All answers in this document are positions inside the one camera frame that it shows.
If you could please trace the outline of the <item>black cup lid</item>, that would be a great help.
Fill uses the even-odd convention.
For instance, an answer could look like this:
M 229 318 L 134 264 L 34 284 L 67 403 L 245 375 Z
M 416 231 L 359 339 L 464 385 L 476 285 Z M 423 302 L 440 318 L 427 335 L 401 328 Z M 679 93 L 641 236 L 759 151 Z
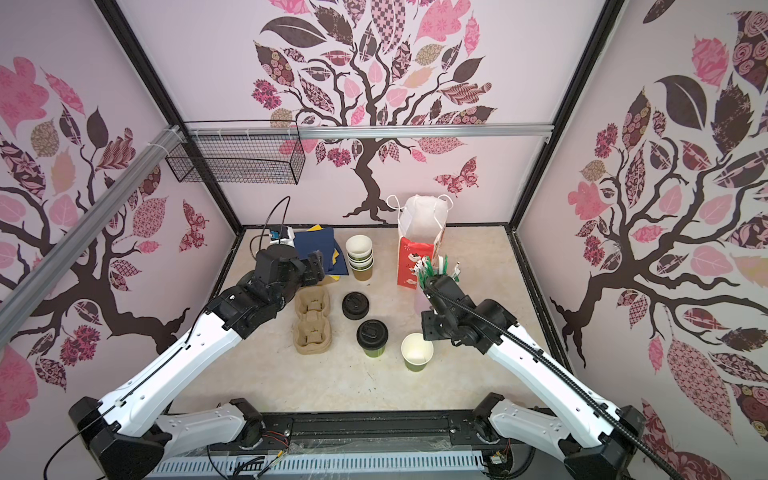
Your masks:
M 389 339 L 389 331 L 384 322 L 378 319 L 369 319 L 362 322 L 357 329 L 356 339 L 360 346 L 363 342 L 378 342 L 385 341 L 387 343 Z

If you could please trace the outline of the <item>green paper coffee cup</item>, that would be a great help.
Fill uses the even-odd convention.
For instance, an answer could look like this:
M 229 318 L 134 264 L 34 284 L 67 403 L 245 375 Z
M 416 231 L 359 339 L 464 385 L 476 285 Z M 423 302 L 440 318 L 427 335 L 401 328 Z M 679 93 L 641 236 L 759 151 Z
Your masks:
M 374 343 L 363 342 L 360 344 L 360 347 L 368 357 L 378 358 L 384 354 L 386 350 L 386 342 L 385 341 L 378 341 Z

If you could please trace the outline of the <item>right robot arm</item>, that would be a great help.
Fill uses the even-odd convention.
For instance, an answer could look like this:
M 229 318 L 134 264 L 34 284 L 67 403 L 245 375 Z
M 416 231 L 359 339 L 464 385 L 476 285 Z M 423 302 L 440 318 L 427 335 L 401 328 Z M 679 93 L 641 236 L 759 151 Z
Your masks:
M 474 303 L 449 275 L 430 277 L 421 314 L 427 341 L 467 346 L 512 372 L 548 407 L 543 413 L 489 395 L 480 410 L 484 434 L 520 441 L 563 463 L 575 479 L 622 479 L 636 453 L 671 479 L 680 473 L 642 439 L 646 419 L 619 407 L 556 362 L 498 302 Z

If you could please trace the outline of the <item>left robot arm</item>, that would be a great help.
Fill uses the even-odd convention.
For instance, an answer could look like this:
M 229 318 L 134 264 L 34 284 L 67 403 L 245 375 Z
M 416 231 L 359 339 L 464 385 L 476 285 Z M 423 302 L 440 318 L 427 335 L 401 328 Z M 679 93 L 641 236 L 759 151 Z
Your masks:
M 301 254 L 278 242 L 259 250 L 255 267 L 202 309 L 190 330 L 132 379 L 69 410 L 79 438 L 107 479 L 143 479 L 162 461 L 214 444 L 261 442 L 262 414 L 243 398 L 214 409 L 166 414 L 198 375 L 261 325 L 303 287 L 325 277 L 319 251 Z

